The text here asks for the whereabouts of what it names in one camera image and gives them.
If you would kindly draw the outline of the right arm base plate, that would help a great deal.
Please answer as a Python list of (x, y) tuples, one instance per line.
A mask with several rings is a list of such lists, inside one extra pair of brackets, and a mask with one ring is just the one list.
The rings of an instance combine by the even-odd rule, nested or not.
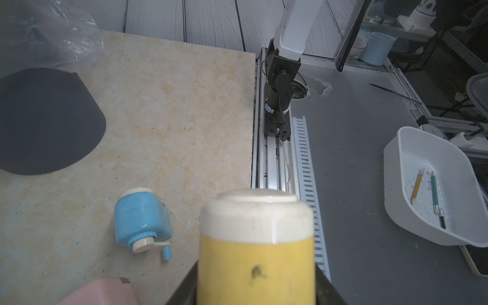
[(291, 139), (289, 111), (286, 110), (282, 115), (280, 115), (279, 111), (275, 111), (274, 113), (266, 111), (264, 134), (267, 137), (279, 138), (281, 141), (289, 141)]

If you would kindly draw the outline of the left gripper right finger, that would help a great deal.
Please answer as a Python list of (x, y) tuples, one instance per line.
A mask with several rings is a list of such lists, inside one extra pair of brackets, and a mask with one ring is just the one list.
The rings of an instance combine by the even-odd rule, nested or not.
[(317, 264), (315, 265), (315, 296), (316, 305), (346, 305)]

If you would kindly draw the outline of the pink pencil sharpener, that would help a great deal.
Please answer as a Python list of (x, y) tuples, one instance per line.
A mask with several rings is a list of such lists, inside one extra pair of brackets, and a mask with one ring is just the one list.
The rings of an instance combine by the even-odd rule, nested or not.
[(58, 304), (137, 304), (129, 279), (98, 278), (84, 284)]

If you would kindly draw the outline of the blue pencil sharpener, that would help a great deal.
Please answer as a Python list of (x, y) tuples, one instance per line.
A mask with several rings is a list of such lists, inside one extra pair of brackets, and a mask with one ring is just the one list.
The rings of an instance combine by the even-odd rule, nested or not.
[(114, 208), (114, 233), (118, 245), (134, 254), (161, 250), (163, 258), (172, 258), (173, 235), (170, 214), (150, 188), (132, 188), (123, 192)]

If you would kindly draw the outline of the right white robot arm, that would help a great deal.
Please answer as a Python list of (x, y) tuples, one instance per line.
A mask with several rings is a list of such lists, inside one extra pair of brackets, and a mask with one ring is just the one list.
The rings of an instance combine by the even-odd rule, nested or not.
[(323, 2), (289, 1), (279, 26), (269, 42), (265, 57), (265, 99), (272, 110), (266, 135), (288, 141), (291, 137), (289, 115), (285, 114), (294, 94), (293, 81), (301, 67), (301, 56), (311, 28)]

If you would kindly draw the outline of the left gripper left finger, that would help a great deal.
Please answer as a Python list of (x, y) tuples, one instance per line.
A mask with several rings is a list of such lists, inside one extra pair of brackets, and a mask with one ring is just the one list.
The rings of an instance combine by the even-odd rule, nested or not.
[(196, 305), (198, 262), (195, 262), (166, 305)]

